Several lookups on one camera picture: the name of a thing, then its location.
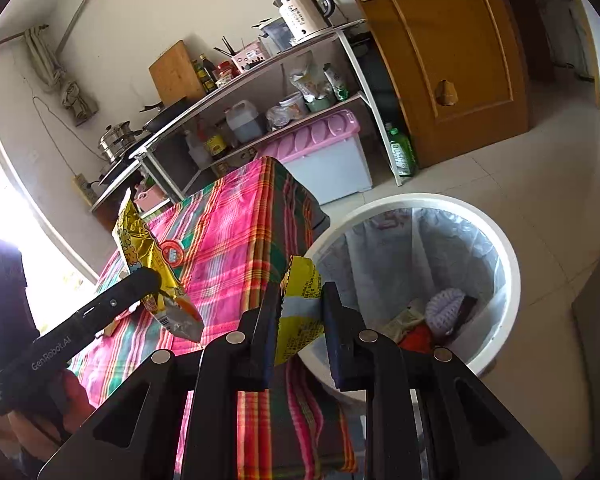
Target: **red round sticker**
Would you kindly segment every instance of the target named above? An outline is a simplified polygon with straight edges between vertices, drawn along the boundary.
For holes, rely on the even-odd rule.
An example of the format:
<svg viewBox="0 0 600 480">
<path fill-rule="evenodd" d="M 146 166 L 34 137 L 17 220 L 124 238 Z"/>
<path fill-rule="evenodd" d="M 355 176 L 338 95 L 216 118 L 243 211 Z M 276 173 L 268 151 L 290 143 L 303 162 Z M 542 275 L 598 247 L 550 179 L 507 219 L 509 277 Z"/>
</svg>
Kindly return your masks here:
<svg viewBox="0 0 600 480">
<path fill-rule="evenodd" d="M 162 256 L 171 267 L 179 267 L 184 260 L 184 249 L 176 240 L 165 240 L 160 244 Z"/>
</svg>

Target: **metal screw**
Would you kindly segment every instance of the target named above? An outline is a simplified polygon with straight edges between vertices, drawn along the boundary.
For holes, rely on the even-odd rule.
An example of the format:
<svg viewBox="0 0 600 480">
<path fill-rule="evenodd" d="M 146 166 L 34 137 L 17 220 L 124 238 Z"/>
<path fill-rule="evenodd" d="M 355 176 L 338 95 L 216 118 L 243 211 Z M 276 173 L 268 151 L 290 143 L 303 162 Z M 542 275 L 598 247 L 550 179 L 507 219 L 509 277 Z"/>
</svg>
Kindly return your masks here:
<svg viewBox="0 0 600 480">
<path fill-rule="evenodd" d="M 435 357 L 441 363 L 448 363 L 454 358 L 454 355 L 451 353 L 451 350 L 441 346 L 433 351 L 433 357 Z"/>
<path fill-rule="evenodd" d="M 163 365 L 171 359 L 171 352 L 168 350 L 156 350 L 151 354 L 151 361 L 156 363 L 157 365 Z"/>
<path fill-rule="evenodd" d="M 238 345 L 241 342 L 243 342 L 246 338 L 247 338 L 247 336 L 245 336 L 239 330 L 235 330 L 234 332 L 229 332 L 226 335 L 226 341 L 228 343 L 231 343 L 232 345 Z"/>
<path fill-rule="evenodd" d="M 358 334 L 360 341 L 364 341 L 365 343 L 375 343 L 378 341 L 378 333 L 373 330 L 363 330 Z"/>
</svg>

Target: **cutting board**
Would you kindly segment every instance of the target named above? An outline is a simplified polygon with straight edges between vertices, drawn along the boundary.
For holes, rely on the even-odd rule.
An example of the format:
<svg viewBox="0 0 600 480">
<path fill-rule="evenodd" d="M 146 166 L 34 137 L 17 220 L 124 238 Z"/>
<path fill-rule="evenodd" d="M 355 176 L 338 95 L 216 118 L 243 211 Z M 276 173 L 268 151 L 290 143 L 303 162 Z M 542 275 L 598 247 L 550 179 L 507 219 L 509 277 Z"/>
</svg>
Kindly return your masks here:
<svg viewBox="0 0 600 480">
<path fill-rule="evenodd" d="M 160 100 L 170 106 L 183 97 L 192 102 L 205 96 L 202 83 L 196 76 L 184 41 L 180 40 L 149 67 Z"/>
</svg>

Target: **plastic jug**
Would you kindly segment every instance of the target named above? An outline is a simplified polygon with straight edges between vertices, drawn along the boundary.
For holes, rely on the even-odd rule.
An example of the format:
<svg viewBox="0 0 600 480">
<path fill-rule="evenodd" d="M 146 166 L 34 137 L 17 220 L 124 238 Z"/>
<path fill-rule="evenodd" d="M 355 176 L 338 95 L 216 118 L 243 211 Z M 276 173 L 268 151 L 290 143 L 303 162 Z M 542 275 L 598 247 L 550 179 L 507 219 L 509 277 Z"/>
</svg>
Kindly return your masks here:
<svg viewBox="0 0 600 480">
<path fill-rule="evenodd" d="M 250 142 L 264 135 L 267 131 L 264 117 L 258 109 L 248 101 L 240 101 L 224 112 L 226 122 L 242 142 Z"/>
</svg>

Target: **yellow wrapper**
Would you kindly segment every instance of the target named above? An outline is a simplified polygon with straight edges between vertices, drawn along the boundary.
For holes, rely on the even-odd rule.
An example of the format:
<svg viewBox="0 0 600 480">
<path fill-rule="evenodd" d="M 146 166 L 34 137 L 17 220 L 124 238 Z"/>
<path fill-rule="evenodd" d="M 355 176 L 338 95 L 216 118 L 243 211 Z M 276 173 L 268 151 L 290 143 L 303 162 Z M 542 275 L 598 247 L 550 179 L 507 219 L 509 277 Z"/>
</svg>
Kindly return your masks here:
<svg viewBox="0 0 600 480">
<path fill-rule="evenodd" d="M 199 342 L 205 327 L 202 317 L 162 256 L 158 242 L 140 218 L 131 200 L 130 189 L 120 206 L 113 237 L 129 272 L 149 267 L 160 274 L 164 294 L 143 298 L 144 307 L 174 336 Z"/>
<path fill-rule="evenodd" d="M 324 333 L 320 311 L 322 282 L 311 259 L 292 256 L 280 287 L 284 298 L 275 365 L 285 363 Z"/>
</svg>

